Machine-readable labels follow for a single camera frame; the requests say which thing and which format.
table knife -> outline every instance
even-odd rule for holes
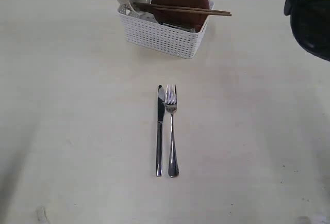
[[[163,137],[163,122],[165,114],[165,91],[164,88],[158,86],[158,120],[157,120],[157,149],[156,149],[156,175],[161,176],[162,172],[162,137]]]

tabletop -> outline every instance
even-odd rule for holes
[[[116,0],[0,0],[0,223],[329,222],[330,63],[285,0],[213,1],[233,17],[188,60],[125,42]]]

chopsticks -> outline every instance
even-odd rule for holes
[[[232,16],[230,11],[209,10],[209,9],[185,7],[185,6],[167,6],[167,5],[137,3],[137,2],[133,4],[136,5],[137,7],[146,7],[146,8],[151,7],[153,9],[163,10],[163,11],[186,12],[186,13],[217,15],[217,16],[227,16],[227,17]]]

woven plastic basket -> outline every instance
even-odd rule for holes
[[[213,7],[214,3],[210,1],[210,9]],[[207,17],[200,32],[191,33],[158,24],[152,14],[138,15],[127,10],[125,5],[118,8],[118,13],[128,42],[187,59],[196,54],[209,19]]]

metal cutlery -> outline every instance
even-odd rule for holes
[[[165,91],[164,88],[158,86],[158,120],[157,120],[157,148],[156,148],[156,175],[161,176],[162,172],[162,130],[165,114]]]
[[[176,158],[175,141],[174,141],[174,113],[177,111],[177,94],[176,85],[166,86],[166,110],[171,114],[171,147],[169,160],[169,176],[174,178],[179,175],[179,166]]]

